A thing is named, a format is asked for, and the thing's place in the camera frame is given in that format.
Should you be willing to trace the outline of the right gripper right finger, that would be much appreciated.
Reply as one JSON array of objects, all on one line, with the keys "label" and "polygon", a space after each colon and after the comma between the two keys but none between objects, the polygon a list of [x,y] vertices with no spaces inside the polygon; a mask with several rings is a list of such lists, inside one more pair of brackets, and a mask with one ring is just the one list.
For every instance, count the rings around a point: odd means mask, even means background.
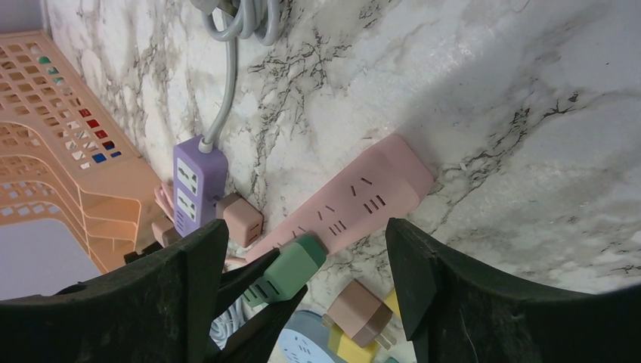
[{"label": "right gripper right finger", "polygon": [[638,362],[640,288],[588,294],[503,272],[390,219],[401,322],[419,362]]}]

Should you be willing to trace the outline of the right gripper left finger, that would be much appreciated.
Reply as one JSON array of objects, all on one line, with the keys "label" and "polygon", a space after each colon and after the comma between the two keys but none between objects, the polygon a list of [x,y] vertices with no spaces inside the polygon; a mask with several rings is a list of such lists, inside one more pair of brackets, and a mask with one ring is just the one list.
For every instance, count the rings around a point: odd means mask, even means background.
[{"label": "right gripper left finger", "polygon": [[1,303],[3,362],[205,362],[228,242],[216,220],[52,296]]}]

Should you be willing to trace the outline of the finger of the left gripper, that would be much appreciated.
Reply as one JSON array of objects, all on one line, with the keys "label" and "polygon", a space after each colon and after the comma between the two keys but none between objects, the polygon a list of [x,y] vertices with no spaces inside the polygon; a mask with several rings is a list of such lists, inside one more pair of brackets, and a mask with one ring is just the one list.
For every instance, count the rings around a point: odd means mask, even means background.
[{"label": "finger of the left gripper", "polygon": [[212,318],[216,319],[241,297],[249,286],[265,273],[279,255],[279,249],[273,249],[244,267],[222,274]]},{"label": "finger of the left gripper", "polygon": [[304,285],[292,299],[264,307],[230,336],[223,349],[215,347],[215,362],[268,362],[280,332],[307,292]]}]

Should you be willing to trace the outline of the green plug adapter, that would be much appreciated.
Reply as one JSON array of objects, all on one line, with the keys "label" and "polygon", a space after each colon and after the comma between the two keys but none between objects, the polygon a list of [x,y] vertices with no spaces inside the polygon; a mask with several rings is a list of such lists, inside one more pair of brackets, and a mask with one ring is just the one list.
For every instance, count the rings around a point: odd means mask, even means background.
[{"label": "green plug adapter", "polygon": [[251,308],[293,298],[327,260],[324,245],[313,235],[303,235],[280,249],[280,255],[243,293]]}]

